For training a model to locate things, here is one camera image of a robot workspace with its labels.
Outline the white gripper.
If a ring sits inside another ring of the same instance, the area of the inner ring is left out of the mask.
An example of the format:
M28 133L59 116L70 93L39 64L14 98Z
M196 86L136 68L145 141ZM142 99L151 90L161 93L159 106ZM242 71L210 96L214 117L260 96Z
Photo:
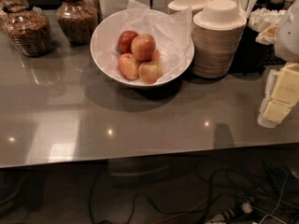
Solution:
M271 69L257 122L275 128L299 103L299 0L281 17L276 30L275 54L286 63L279 71Z

